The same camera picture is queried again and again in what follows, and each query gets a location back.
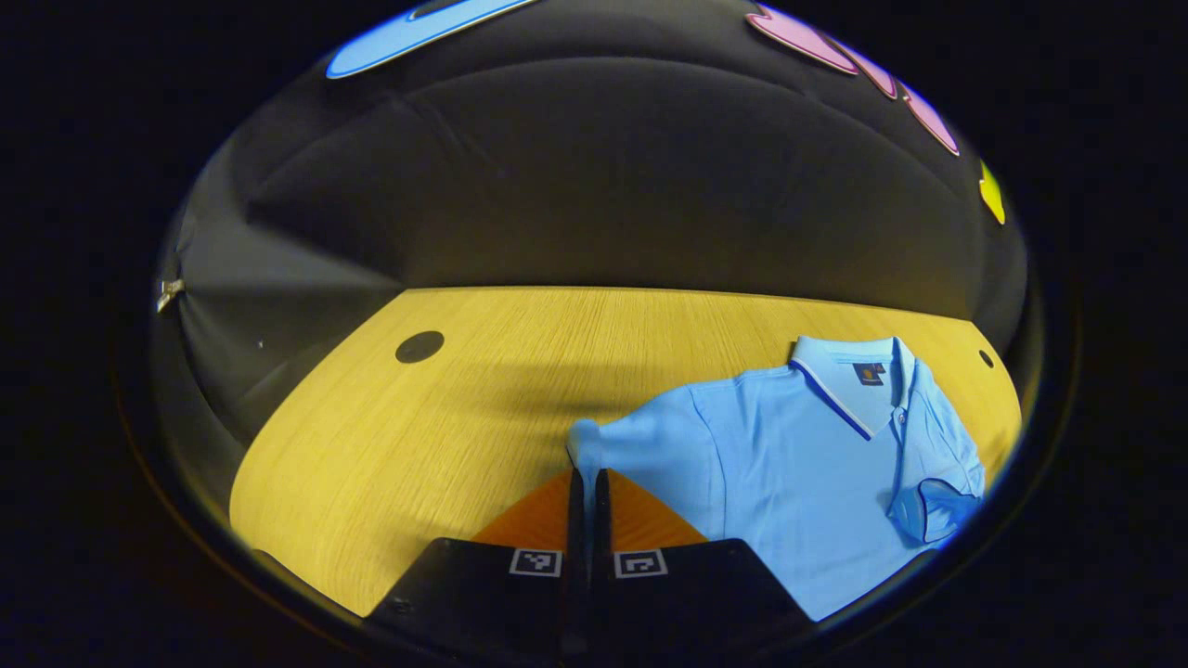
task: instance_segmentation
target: qr-like marker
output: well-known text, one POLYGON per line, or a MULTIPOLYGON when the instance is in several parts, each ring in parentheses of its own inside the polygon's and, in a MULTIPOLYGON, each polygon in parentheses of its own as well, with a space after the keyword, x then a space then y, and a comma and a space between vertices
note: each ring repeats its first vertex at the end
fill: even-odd
POLYGON ((512 575, 561 576, 561 552, 548 549, 517 549, 512 555, 512 575))
POLYGON ((664 563, 664 554, 661 550, 614 553, 615 578, 621 580, 653 575, 668 575, 668 565, 664 563))

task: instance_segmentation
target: table surface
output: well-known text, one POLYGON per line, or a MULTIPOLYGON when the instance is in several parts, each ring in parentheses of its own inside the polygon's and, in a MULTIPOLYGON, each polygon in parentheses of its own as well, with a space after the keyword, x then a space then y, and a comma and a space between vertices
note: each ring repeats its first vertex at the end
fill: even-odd
POLYGON ((680 385, 781 366, 800 335, 903 339, 978 443, 988 489, 1020 412, 968 321, 723 292, 446 288, 399 295, 292 391, 240 466, 232 525, 368 615, 429 541, 472 537, 567 470, 576 420, 607 423, 680 385), (442 348, 398 361, 425 330, 442 348))

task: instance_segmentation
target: circular hole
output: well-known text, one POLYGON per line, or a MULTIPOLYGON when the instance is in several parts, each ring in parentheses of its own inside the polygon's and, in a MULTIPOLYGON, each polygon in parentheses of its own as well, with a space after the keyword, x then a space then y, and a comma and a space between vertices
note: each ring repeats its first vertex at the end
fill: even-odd
POLYGON ((446 336, 441 332, 422 332, 409 336, 400 347, 396 349, 396 359, 404 364, 412 364, 432 357, 446 342, 446 336))

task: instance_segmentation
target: blue shape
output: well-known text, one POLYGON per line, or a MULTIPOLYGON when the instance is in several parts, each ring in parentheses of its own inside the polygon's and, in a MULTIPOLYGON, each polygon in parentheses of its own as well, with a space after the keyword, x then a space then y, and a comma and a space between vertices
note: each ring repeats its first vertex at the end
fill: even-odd
POLYGON ((463 0, 425 15, 417 8, 347 43, 326 68, 327 78, 359 74, 472 25, 536 0, 463 0))
POLYGON ((587 518, 598 471, 613 468, 707 538, 745 540, 814 620, 943 547, 985 489, 973 440, 898 338, 800 336, 786 366, 677 387, 609 424, 579 421, 568 449, 587 518), (883 383, 855 365, 881 368, 883 383))

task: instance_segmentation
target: shirt collar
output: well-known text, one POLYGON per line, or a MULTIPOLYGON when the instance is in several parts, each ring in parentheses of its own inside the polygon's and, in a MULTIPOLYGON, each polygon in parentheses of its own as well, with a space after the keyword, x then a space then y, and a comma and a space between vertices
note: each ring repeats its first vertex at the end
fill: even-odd
POLYGON ((906 411, 916 357, 898 336, 876 341, 827 341, 801 336, 789 364, 800 368, 824 395, 835 411, 871 440, 896 411, 906 411), (864 392, 852 364, 884 364, 892 382, 892 402, 881 395, 864 392))

